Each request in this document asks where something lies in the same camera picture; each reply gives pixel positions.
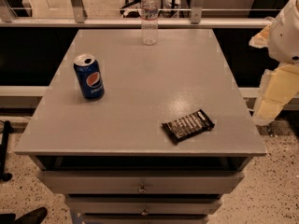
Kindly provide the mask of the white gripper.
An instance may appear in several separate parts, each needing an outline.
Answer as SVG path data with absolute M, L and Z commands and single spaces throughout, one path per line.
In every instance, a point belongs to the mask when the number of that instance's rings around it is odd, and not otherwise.
M 264 71 L 252 116 L 254 120 L 274 120 L 299 92 L 298 0 L 289 0 L 272 24 L 250 39 L 249 45 L 268 47 L 269 56 L 281 63 L 274 71 Z

